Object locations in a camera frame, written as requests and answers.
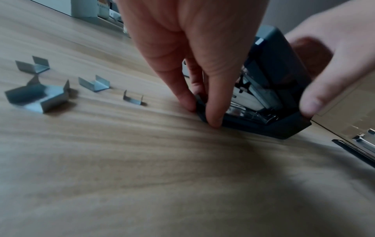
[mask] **table surface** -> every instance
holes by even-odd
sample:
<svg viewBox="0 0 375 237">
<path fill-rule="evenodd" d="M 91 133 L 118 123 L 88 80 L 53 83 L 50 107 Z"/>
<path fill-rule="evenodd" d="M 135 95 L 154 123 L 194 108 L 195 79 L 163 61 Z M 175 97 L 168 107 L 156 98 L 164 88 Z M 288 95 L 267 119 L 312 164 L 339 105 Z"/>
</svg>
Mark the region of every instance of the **table surface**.
<svg viewBox="0 0 375 237">
<path fill-rule="evenodd" d="M 0 0 L 2 91 L 32 55 L 75 93 L 44 115 L 0 95 L 1 237 L 375 236 L 375 170 L 318 125 L 286 141 L 210 128 L 123 33 Z M 78 85 L 96 74 L 112 88 Z"/>
</svg>

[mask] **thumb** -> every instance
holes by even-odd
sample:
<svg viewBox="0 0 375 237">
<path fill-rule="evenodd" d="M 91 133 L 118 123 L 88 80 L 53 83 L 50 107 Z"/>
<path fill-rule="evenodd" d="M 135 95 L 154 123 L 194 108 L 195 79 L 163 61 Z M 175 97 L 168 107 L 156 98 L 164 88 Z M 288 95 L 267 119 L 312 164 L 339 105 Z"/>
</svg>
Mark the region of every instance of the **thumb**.
<svg viewBox="0 0 375 237">
<path fill-rule="evenodd" d="M 346 88 L 370 73 L 373 57 L 354 44 L 339 45 L 328 66 L 304 91 L 300 101 L 301 113 L 313 117 Z"/>
</svg>

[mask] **second stapler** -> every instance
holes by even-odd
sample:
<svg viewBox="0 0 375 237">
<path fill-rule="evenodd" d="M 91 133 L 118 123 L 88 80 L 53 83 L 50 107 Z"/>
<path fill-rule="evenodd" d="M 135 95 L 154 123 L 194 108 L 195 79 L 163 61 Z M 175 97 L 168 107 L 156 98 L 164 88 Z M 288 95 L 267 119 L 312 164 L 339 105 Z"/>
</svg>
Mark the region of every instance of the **second stapler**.
<svg viewBox="0 0 375 237">
<path fill-rule="evenodd" d="M 223 127 L 287 139 L 311 125 L 299 111 L 311 83 L 304 65 L 281 31 L 261 26 L 239 73 Z M 197 113 L 205 117 L 205 101 L 197 96 Z"/>
</svg>

